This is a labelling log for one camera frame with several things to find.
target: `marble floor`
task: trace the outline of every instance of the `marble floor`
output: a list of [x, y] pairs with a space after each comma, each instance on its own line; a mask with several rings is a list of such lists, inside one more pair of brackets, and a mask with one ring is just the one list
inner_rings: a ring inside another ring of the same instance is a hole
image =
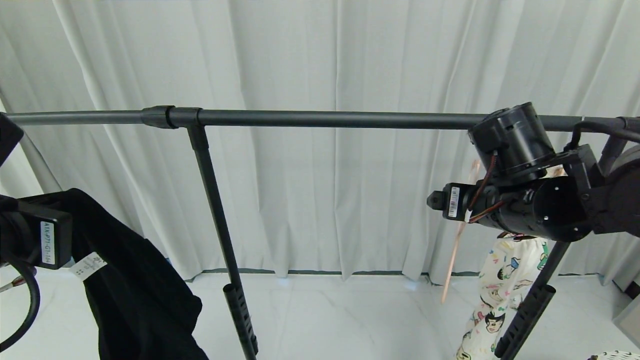
[[[3, 281], [8, 279], [3, 274]], [[81, 283], [65, 272], [38, 274], [42, 308], [33, 328], [2, 360], [97, 359], [97, 328]], [[260, 360], [454, 358], [475, 306], [477, 280], [455, 277], [447, 302], [423, 277], [243, 274]], [[244, 359], [222, 294], [225, 274], [203, 274], [189, 286], [204, 308], [194, 336], [211, 359]], [[595, 276], [560, 277], [557, 294], [518, 359], [587, 359], [638, 349], [612, 323], [629, 302]], [[10, 335], [28, 306], [22, 286], [0, 295], [0, 334]]]

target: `barcode sticker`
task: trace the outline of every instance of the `barcode sticker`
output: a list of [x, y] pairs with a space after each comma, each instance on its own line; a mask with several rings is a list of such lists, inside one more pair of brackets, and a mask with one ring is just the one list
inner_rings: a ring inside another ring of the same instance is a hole
[[449, 197], [449, 217], [454, 218], [458, 216], [458, 198], [460, 197], [460, 188], [457, 186], [451, 187], [451, 197]]
[[85, 281], [89, 276], [93, 275], [96, 271], [100, 270], [107, 262], [104, 261], [100, 255], [95, 251], [85, 256], [82, 260], [78, 261], [74, 266], [71, 266], [69, 270], [74, 273], [78, 279]]

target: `black garment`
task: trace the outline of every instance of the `black garment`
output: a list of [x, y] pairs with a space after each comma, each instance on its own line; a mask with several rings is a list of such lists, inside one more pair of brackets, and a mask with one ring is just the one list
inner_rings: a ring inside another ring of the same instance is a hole
[[202, 303], [147, 239], [78, 189], [28, 202], [73, 216], [76, 261], [95, 251], [107, 263], [84, 281], [102, 360], [207, 359], [191, 335]]

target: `curtain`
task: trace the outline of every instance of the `curtain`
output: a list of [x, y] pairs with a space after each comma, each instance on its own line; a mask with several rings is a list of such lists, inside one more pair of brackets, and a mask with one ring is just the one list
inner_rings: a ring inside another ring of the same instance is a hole
[[[627, 1], [1, 1], [9, 111], [212, 109], [640, 115], [640, 3]], [[78, 187], [144, 234], [184, 278], [224, 267], [183, 129], [25, 128], [33, 181]], [[426, 207], [477, 157], [464, 131], [208, 127], [241, 267], [428, 272], [455, 224]], [[568, 135], [550, 133], [556, 150]], [[605, 137], [586, 135], [596, 154]], [[1, 174], [4, 183], [16, 172]], [[497, 232], [461, 239], [476, 272]], [[609, 272], [624, 236], [572, 245], [562, 272]]]

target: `white label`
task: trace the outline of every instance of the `white label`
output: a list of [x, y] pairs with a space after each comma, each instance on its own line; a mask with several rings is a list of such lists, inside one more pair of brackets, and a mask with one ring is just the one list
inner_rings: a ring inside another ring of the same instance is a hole
[[84, 281], [89, 276], [93, 275], [96, 271], [100, 270], [107, 262], [102, 260], [100, 255], [96, 252], [84, 257], [84, 259], [78, 261], [74, 266], [71, 266], [69, 270], [74, 273], [78, 279]]
[[41, 221], [40, 222], [40, 246], [42, 248], [42, 263], [55, 265], [56, 264], [56, 242], [55, 234], [53, 232], [53, 223]]
[[451, 187], [451, 197], [449, 198], [449, 217], [454, 218], [458, 216], [458, 197], [460, 197], [460, 188], [457, 186]]

